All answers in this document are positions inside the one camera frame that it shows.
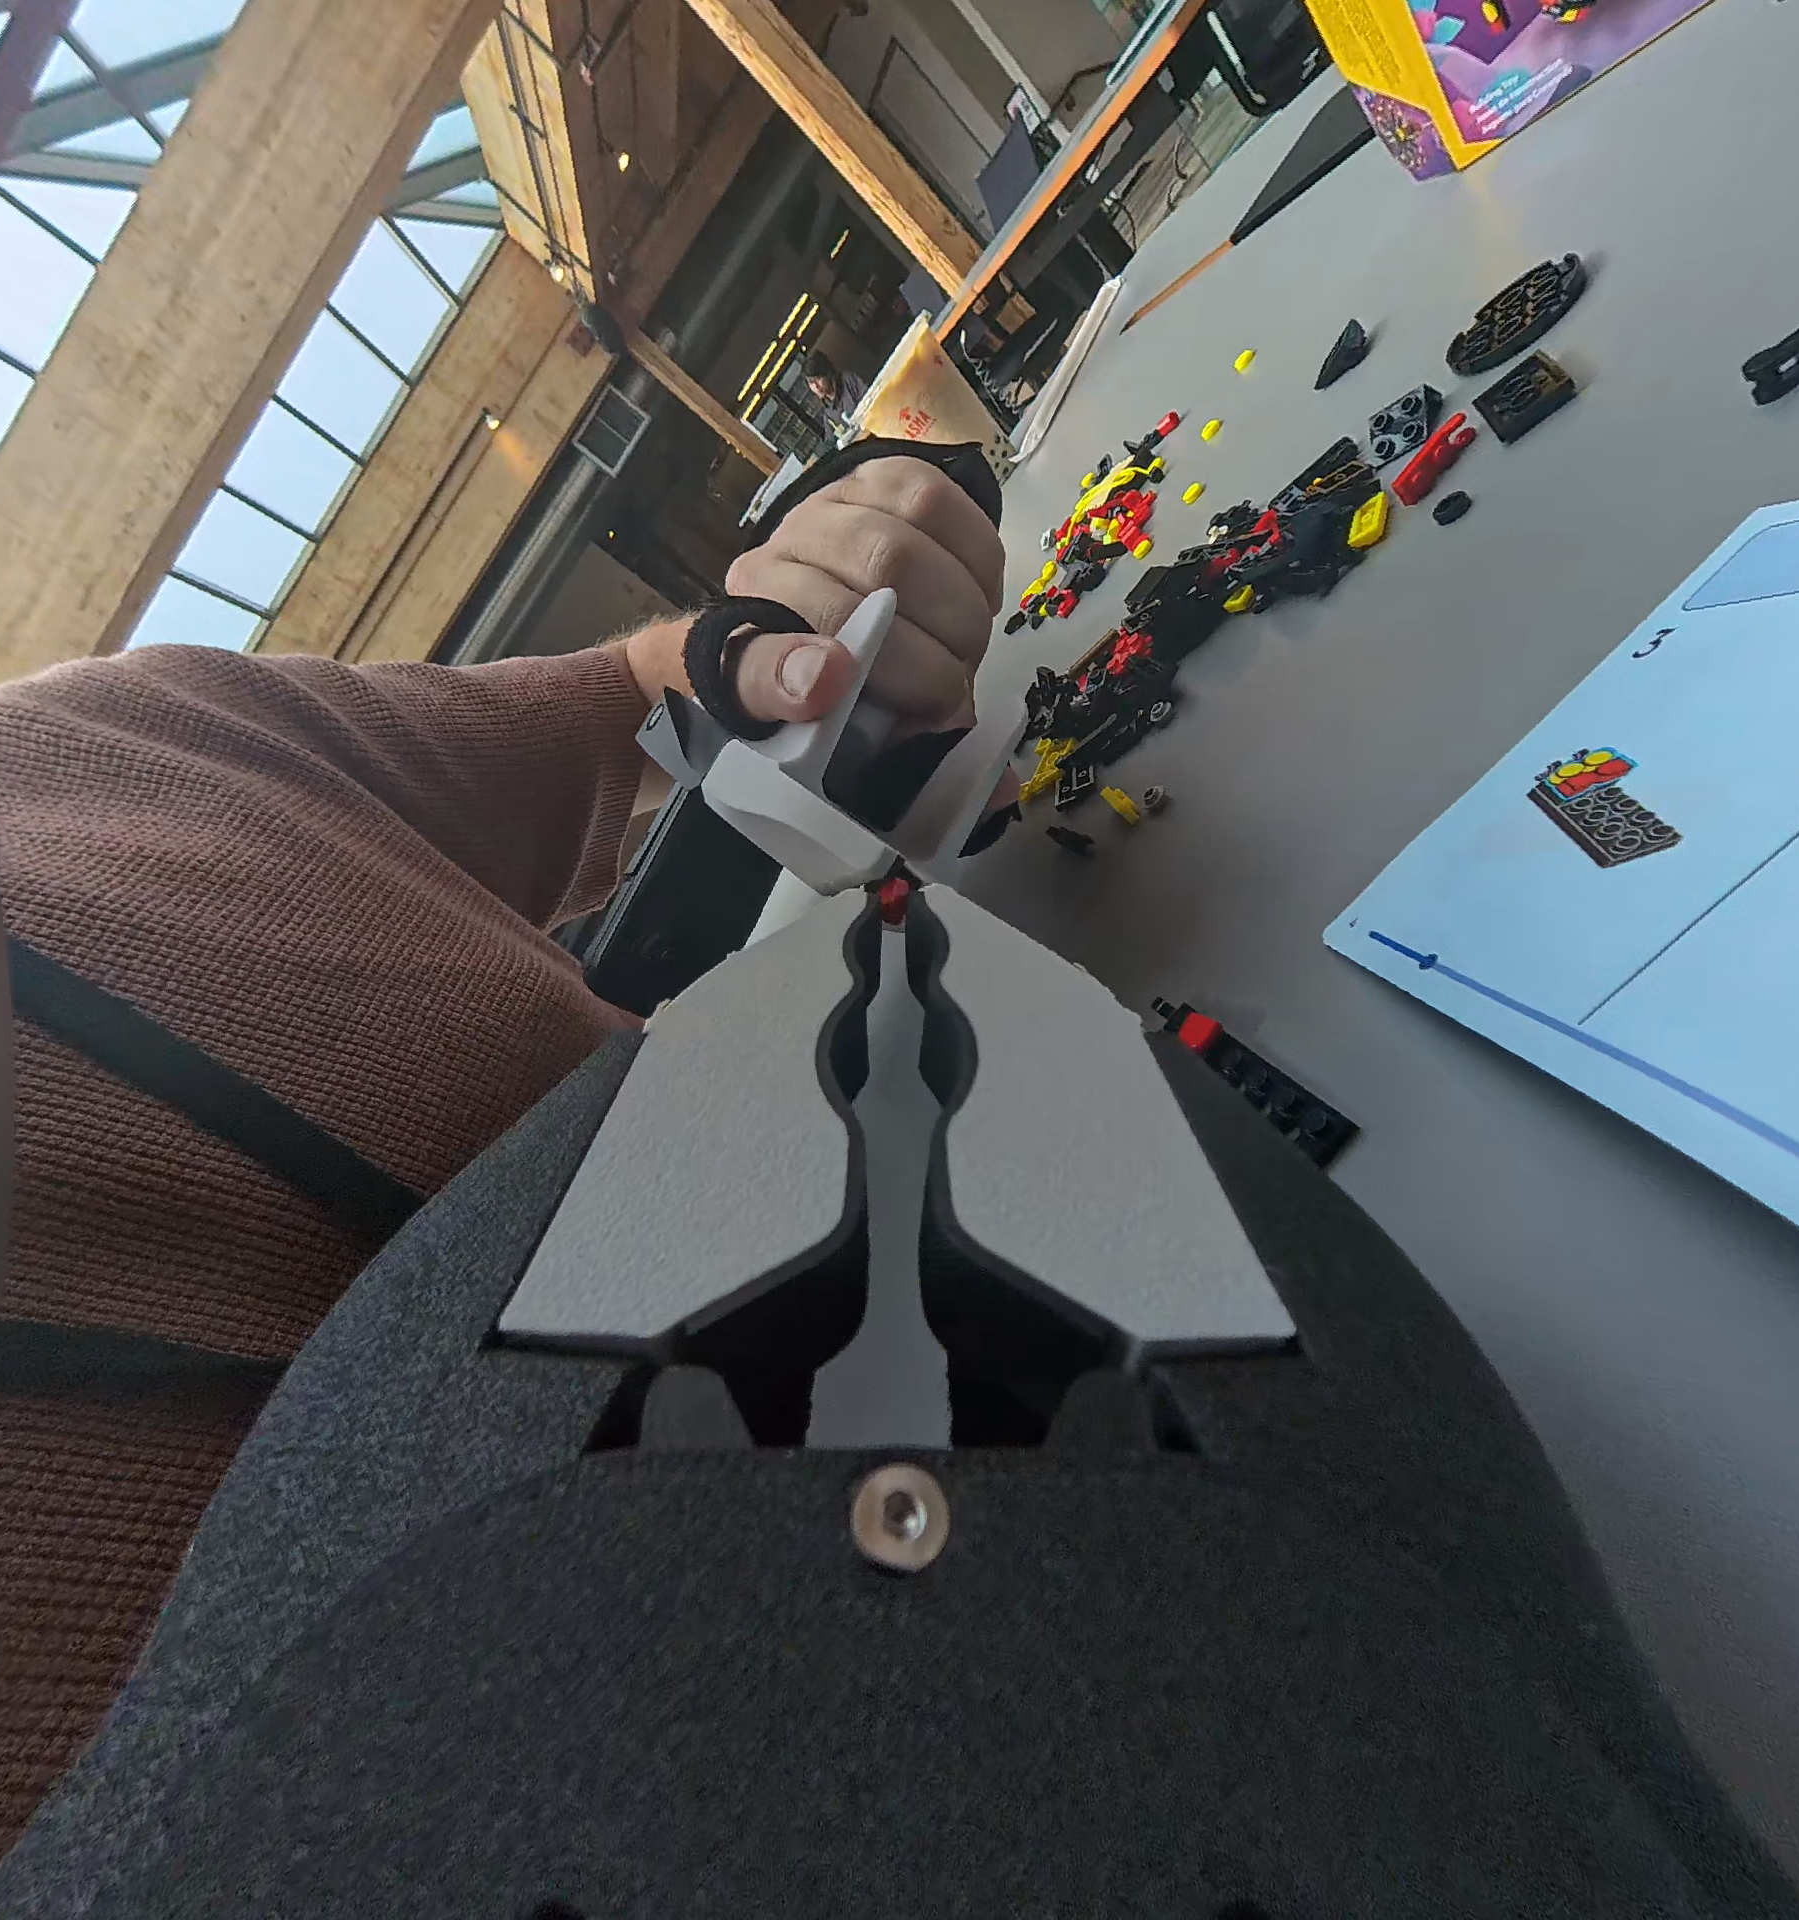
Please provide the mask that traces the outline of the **long black plate brick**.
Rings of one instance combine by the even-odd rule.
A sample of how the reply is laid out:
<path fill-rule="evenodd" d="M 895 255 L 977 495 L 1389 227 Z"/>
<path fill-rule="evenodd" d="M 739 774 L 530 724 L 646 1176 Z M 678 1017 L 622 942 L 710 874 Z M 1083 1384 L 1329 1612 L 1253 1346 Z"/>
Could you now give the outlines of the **long black plate brick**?
<path fill-rule="evenodd" d="M 1181 1005 L 1189 1004 L 1151 998 L 1151 1012 L 1169 1036 L 1173 1033 L 1167 1020 Z M 1295 1143 L 1311 1163 L 1321 1170 L 1335 1163 L 1343 1150 L 1359 1137 L 1357 1121 L 1249 1048 L 1227 1026 L 1223 1029 L 1223 1041 L 1207 1053 L 1191 1052 L 1233 1092 L 1239 1092 L 1247 1106 L 1261 1114 L 1283 1139 Z"/>

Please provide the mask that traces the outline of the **purple toy box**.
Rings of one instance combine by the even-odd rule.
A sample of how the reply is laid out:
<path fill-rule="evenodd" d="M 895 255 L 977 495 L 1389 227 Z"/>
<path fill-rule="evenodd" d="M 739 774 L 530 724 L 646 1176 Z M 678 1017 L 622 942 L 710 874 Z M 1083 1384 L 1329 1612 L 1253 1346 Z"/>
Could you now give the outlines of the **purple toy box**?
<path fill-rule="evenodd" d="M 1699 11 L 1697 2 L 1307 2 L 1367 126 L 1415 177 L 1461 171 Z"/>

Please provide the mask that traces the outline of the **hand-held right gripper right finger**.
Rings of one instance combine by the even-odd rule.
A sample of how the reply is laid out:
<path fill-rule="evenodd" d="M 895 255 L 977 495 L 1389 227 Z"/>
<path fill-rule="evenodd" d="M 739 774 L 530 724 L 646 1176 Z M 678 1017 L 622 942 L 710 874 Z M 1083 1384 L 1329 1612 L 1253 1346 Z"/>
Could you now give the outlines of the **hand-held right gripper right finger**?
<path fill-rule="evenodd" d="M 1035 1448 L 1079 1380 L 1287 1355 L 1295 1322 L 1137 1014 L 959 891 L 905 918 L 939 1114 L 919 1301 L 957 1448 Z"/>

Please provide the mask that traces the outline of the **long background table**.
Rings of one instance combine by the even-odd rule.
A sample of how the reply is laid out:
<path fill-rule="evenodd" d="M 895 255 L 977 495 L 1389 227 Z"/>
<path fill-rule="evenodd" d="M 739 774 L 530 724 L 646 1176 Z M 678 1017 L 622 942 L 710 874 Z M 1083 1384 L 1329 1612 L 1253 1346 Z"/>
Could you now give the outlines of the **long background table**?
<path fill-rule="evenodd" d="M 1175 129 L 1213 67 L 1205 2 L 1157 4 L 1097 98 L 931 326 L 951 344 L 993 292 L 1023 292 Z"/>

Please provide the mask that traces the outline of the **wooden strip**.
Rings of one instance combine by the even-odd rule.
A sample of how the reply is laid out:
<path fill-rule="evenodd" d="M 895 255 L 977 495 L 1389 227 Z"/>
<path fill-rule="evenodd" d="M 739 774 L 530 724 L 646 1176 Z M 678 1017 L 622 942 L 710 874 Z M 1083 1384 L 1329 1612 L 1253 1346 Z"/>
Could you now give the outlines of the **wooden strip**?
<path fill-rule="evenodd" d="M 1209 252 L 1205 252 L 1203 255 L 1199 255 L 1197 260 L 1193 260 L 1193 261 L 1191 261 L 1187 268 L 1183 268 L 1175 277 L 1171 277 L 1165 285 L 1161 285 L 1155 293 L 1151 293 L 1151 298 L 1143 299 L 1139 305 L 1135 305 L 1131 311 L 1127 311 L 1127 315 L 1125 315 L 1125 319 L 1123 319 L 1123 324 L 1121 324 L 1121 332 L 1129 332 L 1129 329 L 1131 329 L 1133 326 L 1137 326 L 1141 319 L 1149 318 L 1149 315 L 1155 314 L 1159 308 L 1163 308 L 1167 302 L 1171 302 L 1177 293 L 1181 293 L 1183 289 L 1187 289 L 1193 281 L 1199 280 L 1199 275 L 1203 275 L 1203 274 L 1207 274 L 1211 268 L 1215 268 L 1217 261 L 1219 261 L 1225 254 L 1233 252 L 1235 244 L 1237 244 L 1237 241 L 1229 236 L 1229 237 L 1221 240 L 1215 248 L 1211 248 Z"/>

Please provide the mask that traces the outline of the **skylight window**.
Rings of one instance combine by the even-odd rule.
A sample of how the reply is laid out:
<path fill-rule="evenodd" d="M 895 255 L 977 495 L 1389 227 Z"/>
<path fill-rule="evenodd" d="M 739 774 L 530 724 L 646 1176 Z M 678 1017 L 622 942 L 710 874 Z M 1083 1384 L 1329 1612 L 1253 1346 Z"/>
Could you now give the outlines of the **skylight window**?
<path fill-rule="evenodd" d="M 0 156 L 0 449 L 246 4 L 72 4 Z M 476 120 L 442 106 L 126 646 L 254 652 L 502 236 Z"/>

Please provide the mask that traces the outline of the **person's left forearm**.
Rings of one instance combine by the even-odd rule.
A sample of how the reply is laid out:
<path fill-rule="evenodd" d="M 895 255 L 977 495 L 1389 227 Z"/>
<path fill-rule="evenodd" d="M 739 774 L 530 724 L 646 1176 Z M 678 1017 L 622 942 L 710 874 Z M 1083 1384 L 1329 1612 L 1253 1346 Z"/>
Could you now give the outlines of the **person's left forearm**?
<path fill-rule="evenodd" d="M 348 666 L 158 643 L 0 686 L 10 924 L 126 977 L 538 950 L 618 870 L 646 716 L 616 646 Z"/>

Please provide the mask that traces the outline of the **cardboard box with red print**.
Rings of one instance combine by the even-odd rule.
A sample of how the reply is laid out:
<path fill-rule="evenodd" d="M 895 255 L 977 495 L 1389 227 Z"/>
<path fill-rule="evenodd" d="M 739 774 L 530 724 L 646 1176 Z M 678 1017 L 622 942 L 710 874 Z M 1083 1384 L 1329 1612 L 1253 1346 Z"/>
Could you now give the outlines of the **cardboard box with red print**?
<path fill-rule="evenodd" d="M 935 336 L 929 314 L 911 319 L 869 380 L 847 431 L 851 440 L 975 444 L 997 478 L 1011 466 L 1007 431 Z"/>

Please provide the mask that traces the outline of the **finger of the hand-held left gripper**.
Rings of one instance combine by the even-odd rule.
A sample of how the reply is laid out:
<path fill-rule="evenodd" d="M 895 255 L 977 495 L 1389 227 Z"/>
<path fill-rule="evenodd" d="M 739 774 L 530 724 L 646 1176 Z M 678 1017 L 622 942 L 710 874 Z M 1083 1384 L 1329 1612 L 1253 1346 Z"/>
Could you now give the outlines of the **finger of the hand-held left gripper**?
<path fill-rule="evenodd" d="M 899 860 L 883 838 L 821 790 L 851 731 L 781 756 L 771 740 L 729 740 L 710 768 L 710 808 L 819 897 L 883 880 Z"/>
<path fill-rule="evenodd" d="M 979 823 L 1005 806 L 995 799 L 1001 779 L 1007 779 L 1007 799 L 1015 804 L 1019 779 L 1007 774 L 1007 762 L 1023 725 L 1019 703 L 979 708 L 971 730 L 929 774 L 903 816 L 903 860 L 913 872 L 957 868 Z"/>

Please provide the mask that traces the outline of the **wooden roof beam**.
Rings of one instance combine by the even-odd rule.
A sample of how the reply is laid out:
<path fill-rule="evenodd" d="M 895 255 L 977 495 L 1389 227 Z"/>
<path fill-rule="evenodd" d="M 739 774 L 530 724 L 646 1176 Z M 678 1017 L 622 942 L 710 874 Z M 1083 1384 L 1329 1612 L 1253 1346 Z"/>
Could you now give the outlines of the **wooden roof beam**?
<path fill-rule="evenodd" d="M 0 683 L 116 653 L 496 13 L 254 2 L 0 444 Z"/>
<path fill-rule="evenodd" d="M 899 249 L 957 293 L 979 248 L 939 192 L 767 2 L 690 2 L 690 9 L 815 145 Z"/>

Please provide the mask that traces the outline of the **pile of small colourful bricks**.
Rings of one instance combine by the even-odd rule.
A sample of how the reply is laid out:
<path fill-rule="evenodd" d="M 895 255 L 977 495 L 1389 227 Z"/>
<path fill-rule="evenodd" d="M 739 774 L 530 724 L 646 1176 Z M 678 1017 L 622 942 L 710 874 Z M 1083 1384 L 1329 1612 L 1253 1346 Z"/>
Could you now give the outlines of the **pile of small colourful bricks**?
<path fill-rule="evenodd" d="M 1169 475 L 1163 442 L 1181 425 L 1165 411 L 1137 440 L 1121 442 L 1083 475 L 1071 511 L 1041 538 L 1045 559 L 1005 615 L 1005 633 L 1039 627 L 1077 609 L 1121 562 L 1149 563 L 1155 554 L 1151 517 Z M 1253 501 L 1215 515 L 1205 538 L 1175 552 L 1165 563 L 1191 563 L 1195 577 L 1225 571 L 1243 558 L 1269 552 L 1281 540 L 1279 515 Z"/>

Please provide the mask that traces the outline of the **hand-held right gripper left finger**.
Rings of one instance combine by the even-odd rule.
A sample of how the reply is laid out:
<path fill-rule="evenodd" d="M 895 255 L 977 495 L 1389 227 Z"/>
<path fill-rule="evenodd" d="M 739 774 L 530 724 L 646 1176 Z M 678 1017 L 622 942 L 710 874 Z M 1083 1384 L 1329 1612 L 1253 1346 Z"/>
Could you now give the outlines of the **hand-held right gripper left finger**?
<path fill-rule="evenodd" d="M 751 1438 L 807 1438 L 867 1300 L 875 899 L 819 899 L 658 1009 L 496 1331 L 719 1375 Z"/>

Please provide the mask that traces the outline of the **pile of large black bricks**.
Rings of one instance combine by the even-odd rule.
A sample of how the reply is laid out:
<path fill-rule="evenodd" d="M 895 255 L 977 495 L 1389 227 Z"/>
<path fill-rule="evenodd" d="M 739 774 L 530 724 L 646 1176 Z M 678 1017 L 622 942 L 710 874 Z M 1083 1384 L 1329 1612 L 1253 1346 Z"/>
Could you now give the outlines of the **pile of large black bricks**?
<path fill-rule="evenodd" d="M 1335 588 L 1383 535 L 1389 501 L 1361 444 L 1341 438 L 1269 504 L 1225 507 L 1203 541 L 1147 567 L 1095 646 L 1065 672 L 1035 672 L 1021 733 L 1035 760 L 1019 808 L 1109 798 L 1107 769 L 1173 719 L 1185 657 L 1225 620 Z"/>

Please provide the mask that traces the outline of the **black round plate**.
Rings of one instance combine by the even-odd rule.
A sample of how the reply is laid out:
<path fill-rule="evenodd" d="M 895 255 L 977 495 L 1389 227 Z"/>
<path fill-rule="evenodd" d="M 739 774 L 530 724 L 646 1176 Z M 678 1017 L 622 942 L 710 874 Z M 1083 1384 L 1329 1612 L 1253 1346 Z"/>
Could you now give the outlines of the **black round plate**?
<path fill-rule="evenodd" d="M 1445 366 L 1479 375 L 1525 355 L 1581 299 L 1587 284 L 1577 252 L 1541 260 L 1485 299 L 1445 350 Z"/>

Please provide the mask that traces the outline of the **person's left hand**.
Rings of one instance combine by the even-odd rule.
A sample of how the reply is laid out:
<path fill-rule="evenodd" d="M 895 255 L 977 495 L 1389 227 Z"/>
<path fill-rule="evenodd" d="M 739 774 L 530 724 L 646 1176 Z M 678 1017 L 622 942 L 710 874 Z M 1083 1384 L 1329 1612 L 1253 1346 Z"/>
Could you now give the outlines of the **person's left hand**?
<path fill-rule="evenodd" d="M 861 463 L 727 565 L 729 596 L 773 599 L 805 621 L 741 650 L 733 696 L 759 721 L 825 716 L 853 678 L 837 633 L 865 596 L 889 589 L 895 618 L 865 688 L 891 711 L 893 740 L 969 727 L 1005 567 L 999 529 L 943 471 L 911 456 Z"/>

